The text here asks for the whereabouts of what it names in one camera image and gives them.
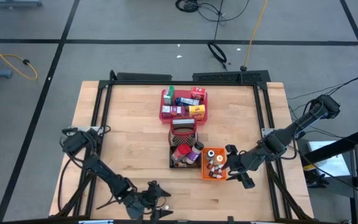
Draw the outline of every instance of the orange basket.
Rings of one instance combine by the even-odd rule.
[[[212,150],[212,151],[215,152],[215,157],[216,156],[223,156],[223,161],[222,161],[221,164],[224,164],[226,162],[226,150],[224,148],[220,148],[220,147],[205,147],[203,149],[203,152],[200,155],[201,159],[202,159],[201,177],[204,180],[226,180],[226,171],[225,170],[222,170],[222,178],[221,179],[217,179],[217,178],[209,176],[209,172],[211,170],[209,168],[207,168],[207,165],[209,164],[209,161],[206,159],[206,155],[207,155],[209,150]]]

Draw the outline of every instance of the wooden table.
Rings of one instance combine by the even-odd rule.
[[[168,168],[168,124],[158,118],[163,85],[114,85],[107,125],[111,132],[104,137],[101,159],[117,174],[128,177],[139,191],[147,188],[147,182],[157,180],[171,193],[167,205],[173,214],[162,220],[227,220],[274,221],[267,183],[265,165],[249,172],[256,187],[244,189],[240,182],[210,181],[201,179],[201,169],[176,170]],[[74,126],[89,126],[93,113],[98,82],[83,82],[73,118]],[[176,86],[189,90],[190,86]],[[224,147],[234,144],[238,150],[249,150],[261,138],[253,88],[251,86],[204,86],[208,92],[208,121],[198,126],[200,141],[205,146]],[[291,123],[287,99],[282,83],[268,83],[268,93],[276,128]],[[267,123],[265,105],[262,103],[264,121]],[[288,150],[284,156],[292,156]],[[62,167],[68,160],[63,158]],[[283,161],[288,191],[303,208],[313,216],[305,178],[297,157]],[[62,188],[62,204],[66,203],[78,186],[80,169],[72,163],[65,172]],[[57,210],[57,189],[50,214]],[[85,210],[88,193],[83,195],[81,211]],[[96,210],[109,200],[109,187],[97,179],[92,218],[129,219],[125,206],[112,204]],[[284,217],[282,197],[277,194],[281,217]]]

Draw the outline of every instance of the black metal frame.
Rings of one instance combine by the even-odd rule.
[[[108,109],[109,109],[109,103],[110,103],[110,99],[111,99],[111,93],[112,93],[112,87],[113,85],[229,85],[229,86],[252,86],[253,90],[254,90],[254,97],[255,97],[255,105],[256,105],[256,110],[257,110],[257,116],[258,116],[258,122],[259,122],[259,128],[260,131],[262,128],[265,127],[264,125],[264,118],[263,118],[263,114],[262,114],[262,107],[261,107],[261,102],[260,102],[260,96],[259,96],[259,88],[262,89],[263,94],[264,94],[264,103],[266,105],[266,111],[267,111],[267,118],[268,118],[268,123],[270,128],[274,128],[274,122],[273,122],[273,114],[272,114],[272,109],[270,106],[270,99],[269,99],[269,93],[267,91],[267,86],[266,83],[261,83],[261,82],[247,82],[246,80],[243,80],[242,78],[239,81],[229,81],[229,82],[223,82],[223,81],[138,81],[138,80],[132,80],[132,81],[126,81],[126,80],[117,80],[115,74],[113,71],[111,71],[110,73],[110,80],[101,80],[99,81],[99,86],[98,86],[98,92],[96,94],[96,102],[94,105],[94,110],[93,110],[93,115],[92,115],[92,121],[91,121],[91,125],[92,126],[96,126],[97,123],[97,117],[98,117],[98,113],[99,113],[99,107],[100,107],[100,102],[101,102],[101,96],[102,96],[102,92],[104,90],[104,88],[107,88],[107,94],[106,94],[106,99],[105,99],[105,104],[104,104],[104,109],[103,109],[103,115],[102,115],[102,120],[101,120],[101,127],[105,127],[106,125],[106,121],[107,121],[107,117],[108,117]],[[97,147],[97,153],[100,155],[101,153],[101,148],[102,145]],[[90,155],[89,151],[86,151],[85,153],[85,158],[88,157]],[[283,167],[282,167],[282,163],[281,161],[277,161],[276,163],[277,166],[277,171],[278,171],[278,176],[280,178],[280,180],[283,182],[283,184],[285,185],[285,178],[284,178],[284,173],[283,173]],[[86,173],[84,171],[81,171],[81,177],[80,177],[80,185],[83,183],[84,179],[86,177]],[[279,207],[278,207],[278,201],[277,201],[277,195],[276,195],[276,190],[275,190],[275,184],[273,182],[273,180],[268,176],[268,184],[269,184],[269,191],[270,191],[270,198],[272,201],[272,210],[273,210],[273,216],[274,219],[277,221],[280,219],[280,211],[279,211]],[[92,210],[92,206],[93,206],[93,197],[94,197],[94,190],[95,190],[95,186],[96,186],[96,177],[93,178],[93,180],[91,181],[91,185],[89,187],[89,194],[88,194],[88,200],[86,203],[86,210],[85,210],[85,216],[86,217],[90,217],[91,216],[91,210]],[[81,207],[81,198],[77,201],[75,207],[74,207],[74,211],[73,211],[73,215],[74,216],[78,216],[80,215],[80,207]],[[284,204],[284,209],[285,209],[285,218],[286,219],[292,219],[292,215],[291,215],[291,210],[290,210],[290,206],[287,203],[287,201],[283,198],[283,204]],[[136,223],[136,220],[114,220],[114,222],[119,222],[119,223]]]

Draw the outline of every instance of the yellow cable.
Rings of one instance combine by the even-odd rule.
[[[249,58],[249,52],[251,50],[252,40],[254,39],[256,30],[258,29],[260,19],[262,18],[262,15],[264,14],[264,11],[265,11],[265,8],[266,8],[266,5],[267,5],[267,1],[268,0],[265,0],[265,4],[264,4],[264,6],[263,6],[263,8],[262,8],[262,10],[261,10],[261,12],[259,14],[259,18],[258,18],[258,21],[256,22],[255,27],[254,27],[254,31],[252,32],[251,40],[249,41],[249,45],[248,45],[247,58],[246,58],[246,61],[244,62],[244,67],[247,65],[248,58]]]
[[[0,53],[0,58],[2,58],[11,68],[13,68],[13,70],[15,70],[17,73],[21,74],[22,76],[26,77],[27,79],[29,80],[36,80],[38,79],[38,73],[36,71],[36,69],[30,64],[30,63],[27,63],[27,65],[32,69],[32,71],[35,73],[35,77],[32,78],[32,77],[28,77],[27,75],[25,75],[24,73],[22,73],[21,71],[19,71],[19,69],[17,69],[15,66],[13,66],[8,60],[5,59],[5,57],[15,57],[15,58],[18,58],[20,60],[24,60],[23,58],[17,56],[17,55],[14,55],[14,54],[1,54]]]

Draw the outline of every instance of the yellow box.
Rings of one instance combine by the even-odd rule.
[[[196,121],[204,119],[205,105],[189,106],[189,116],[193,117]]]

